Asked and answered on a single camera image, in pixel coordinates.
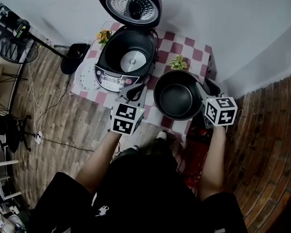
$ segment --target brick wall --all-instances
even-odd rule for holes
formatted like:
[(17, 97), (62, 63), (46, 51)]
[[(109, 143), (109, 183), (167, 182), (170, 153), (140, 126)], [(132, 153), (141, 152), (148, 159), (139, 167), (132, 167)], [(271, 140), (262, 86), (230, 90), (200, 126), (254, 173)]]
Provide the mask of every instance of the brick wall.
[(291, 197), (291, 75), (237, 100), (228, 130), (225, 190), (248, 232), (266, 232)]

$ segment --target potted plant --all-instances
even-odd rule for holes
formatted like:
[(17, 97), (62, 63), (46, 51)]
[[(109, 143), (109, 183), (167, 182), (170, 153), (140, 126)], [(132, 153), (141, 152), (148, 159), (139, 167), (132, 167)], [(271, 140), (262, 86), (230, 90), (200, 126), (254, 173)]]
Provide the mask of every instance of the potted plant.
[(97, 39), (99, 40), (98, 43), (104, 47), (107, 44), (107, 42), (110, 40), (111, 35), (112, 35), (111, 30), (103, 29), (98, 34), (96, 34)]
[(188, 68), (188, 64), (183, 61), (183, 56), (181, 54), (177, 56), (175, 60), (169, 62), (169, 64), (173, 70), (183, 70), (184, 68)]

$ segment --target electric fan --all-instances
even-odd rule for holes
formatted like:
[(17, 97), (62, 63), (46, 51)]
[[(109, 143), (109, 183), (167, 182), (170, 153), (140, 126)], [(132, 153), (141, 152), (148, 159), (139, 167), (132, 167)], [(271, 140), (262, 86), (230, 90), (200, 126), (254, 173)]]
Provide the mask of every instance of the electric fan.
[(29, 29), (30, 24), (26, 20), (20, 20), (18, 24), (4, 24), (0, 21), (0, 57), (11, 63), (30, 63), (38, 56), (38, 44), (41, 44), (61, 57), (61, 70), (64, 74), (72, 74), (89, 49), (87, 44), (73, 44), (67, 55), (63, 55), (32, 35)]

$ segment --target rice cooker control panel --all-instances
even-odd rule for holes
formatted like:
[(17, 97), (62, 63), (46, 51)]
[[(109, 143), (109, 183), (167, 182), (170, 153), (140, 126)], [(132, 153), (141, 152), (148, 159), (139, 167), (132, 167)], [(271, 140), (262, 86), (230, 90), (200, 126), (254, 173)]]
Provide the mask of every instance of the rice cooker control panel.
[(95, 66), (95, 77), (101, 87), (111, 92), (120, 92), (124, 87), (135, 84), (139, 79), (139, 77), (135, 76), (121, 75), (119, 77), (118, 74), (114, 76), (108, 75), (104, 69), (98, 66)]

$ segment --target fan guard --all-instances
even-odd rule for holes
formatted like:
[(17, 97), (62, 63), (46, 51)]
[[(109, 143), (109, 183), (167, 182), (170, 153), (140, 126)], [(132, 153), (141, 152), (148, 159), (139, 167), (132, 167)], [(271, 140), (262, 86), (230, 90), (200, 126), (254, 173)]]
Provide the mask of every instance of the fan guard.
[(30, 37), (17, 40), (13, 36), (13, 30), (0, 22), (0, 57), (11, 63), (24, 64), (34, 61), (37, 56), (35, 40)]

